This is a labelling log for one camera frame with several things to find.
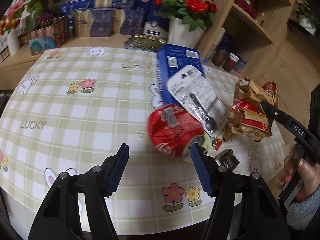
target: blue gift box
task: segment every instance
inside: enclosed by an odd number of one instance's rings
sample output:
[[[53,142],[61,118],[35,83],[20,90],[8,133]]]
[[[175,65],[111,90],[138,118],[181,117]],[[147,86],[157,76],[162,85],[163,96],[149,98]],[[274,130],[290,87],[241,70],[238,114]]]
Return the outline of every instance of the blue gift box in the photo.
[[[68,16],[69,26],[73,24],[72,12],[80,8],[94,8],[94,0],[79,0],[67,2],[60,5],[60,11],[63,16]]]
[[[143,34],[164,39],[168,38],[170,20],[169,18],[162,17],[161,8],[162,5],[155,5],[155,0],[151,1]]]

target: red flower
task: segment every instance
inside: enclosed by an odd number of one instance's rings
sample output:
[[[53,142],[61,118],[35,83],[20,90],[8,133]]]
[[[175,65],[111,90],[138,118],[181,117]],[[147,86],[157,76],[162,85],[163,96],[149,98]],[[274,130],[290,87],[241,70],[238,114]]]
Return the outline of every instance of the red flower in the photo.
[[[186,3],[195,12],[203,13],[208,9],[208,5],[201,0],[186,0]]]
[[[216,12],[217,11],[217,6],[214,4],[214,3],[210,3],[208,1],[205,2],[207,5],[208,5],[208,8],[210,10],[212,10],[213,12]]]
[[[179,203],[182,201],[182,196],[184,194],[184,189],[179,187],[177,183],[172,183],[170,187],[164,187],[162,189],[162,194],[166,196],[164,201],[166,203],[176,202]]]
[[[85,79],[84,81],[81,82],[81,86],[82,86],[83,89],[85,89],[85,88],[93,88],[94,87],[94,83],[95,83],[94,79],[87,78],[87,79]]]
[[[160,5],[162,4],[162,0],[155,0],[155,5]]]

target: coca-cola can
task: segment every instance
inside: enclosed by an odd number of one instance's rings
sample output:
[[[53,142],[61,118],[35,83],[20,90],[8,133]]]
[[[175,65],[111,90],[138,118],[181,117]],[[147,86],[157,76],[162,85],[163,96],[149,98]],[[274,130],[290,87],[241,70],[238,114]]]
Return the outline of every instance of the coca-cola can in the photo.
[[[189,158],[191,145],[204,142],[201,123],[180,106],[168,104],[148,119],[148,134],[155,148],[170,157]]]

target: white flower pot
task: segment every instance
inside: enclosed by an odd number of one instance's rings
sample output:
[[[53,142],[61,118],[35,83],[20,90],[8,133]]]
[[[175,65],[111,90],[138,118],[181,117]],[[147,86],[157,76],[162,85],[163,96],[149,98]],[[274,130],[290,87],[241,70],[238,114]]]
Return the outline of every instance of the white flower pot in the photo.
[[[312,26],[309,19],[307,17],[305,17],[304,15],[300,15],[299,24],[302,27],[304,27],[308,32],[310,32],[312,35],[314,35],[316,33],[317,29]]]
[[[168,43],[194,49],[204,34],[200,27],[189,32],[189,24],[181,24],[182,20],[171,17],[169,24]]]
[[[12,29],[9,32],[8,37],[7,37],[7,43],[8,43],[8,48],[9,48],[9,52],[10,52],[11,56],[16,54],[19,51],[20,45],[19,45],[19,40],[18,40],[16,29]]]

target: tablecloth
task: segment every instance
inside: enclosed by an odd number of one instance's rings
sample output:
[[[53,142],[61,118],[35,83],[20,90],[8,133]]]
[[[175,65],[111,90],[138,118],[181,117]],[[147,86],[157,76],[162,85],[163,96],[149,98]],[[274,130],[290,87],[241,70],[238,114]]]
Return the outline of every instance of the tablecloth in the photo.
[[[206,68],[206,78],[232,104],[236,77]],[[106,199],[119,235],[169,231],[208,219],[214,198],[202,190],[193,165],[157,152],[148,138],[147,118],[160,105],[155,53],[47,50],[1,116],[0,186],[36,212],[60,172],[85,173],[127,143],[127,167],[118,190]],[[220,151],[233,149],[240,161],[236,173],[250,174],[253,162],[268,181],[284,158],[275,123],[272,131],[259,143],[238,136]],[[79,206],[83,230],[89,231],[82,194]]]

